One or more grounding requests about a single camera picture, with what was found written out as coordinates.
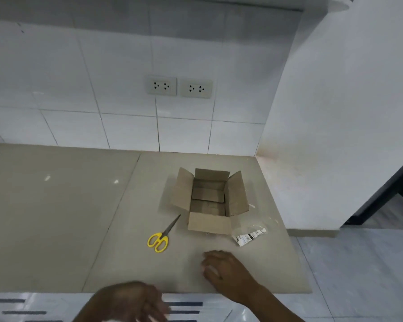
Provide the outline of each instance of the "human hand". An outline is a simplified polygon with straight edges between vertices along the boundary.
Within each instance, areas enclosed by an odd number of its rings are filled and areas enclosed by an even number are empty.
[[[225,251],[209,251],[203,255],[205,259],[201,266],[204,277],[225,297],[248,306],[251,296],[261,286],[244,265]]]
[[[102,288],[90,299],[74,322],[117,320],[123,322],[167,322],[169,307],[161,292],[140,281]]]

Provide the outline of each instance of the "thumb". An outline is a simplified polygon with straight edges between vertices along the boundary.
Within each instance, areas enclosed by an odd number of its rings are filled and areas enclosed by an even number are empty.
[[[203,267],[203,276],[212,284],[217,287],[220,282],[220,277],[210,268],[210,266]]]

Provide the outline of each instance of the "yellow scissors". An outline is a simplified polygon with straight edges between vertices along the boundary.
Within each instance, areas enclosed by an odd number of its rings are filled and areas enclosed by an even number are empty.
[[[155,246],[155,252],[157,253],[161,253],[163,252],[166,248],[167,245],[169,244],[169,238],[167,237],[167,234],[169,234],[170,230],[173,228],[174,224],[177,222],[177,220],[179,219],[180,215],[177,216],[177,218],[172,221],[172,223],[166,228],[166,230],[163,233],[155,233],[154,235],[152,235],[149,239],[148,239],[148,246],[149,247],[154,247]],[[154,241],[154,243],[151,244],[151,240],[154,237],[157,237],[157,239]],[[160,250],[159,247],[162,243],[165,243],[163,248]]]

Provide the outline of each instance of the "yellow scissors handle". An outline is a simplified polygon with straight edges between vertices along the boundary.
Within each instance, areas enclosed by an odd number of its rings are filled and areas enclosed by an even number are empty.
[[[155,236],[157,238],[154,240],[154,243],[151,243],[151,240]],[[167,245],[169,244],[169,238],[167,236],[163,236],[163,237],[161,237],[161,236],[162,236],[162,233],[155,233],[150,238],[148,238],[148,246],[149,247],[155,246],[154,249],[155,249],[155,252],[157,252],[157,253],[163,252],[167,248]],[[159,249],[162,243],[165,243],[165,244],[162,249]]]

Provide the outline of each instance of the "beige countertop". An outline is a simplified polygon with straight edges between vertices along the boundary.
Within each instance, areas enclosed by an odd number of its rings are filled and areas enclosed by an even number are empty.
[[[250,214],[269,231],[243,247],[187,230],[170,205],[180,167],[242,171]],[[169,246],[146,245],[179,214]],[[142,280],[209,293],[202,253],[231,251],[274,293],[310,292],[254,157],[0,145],[0,292],[94,292]]]

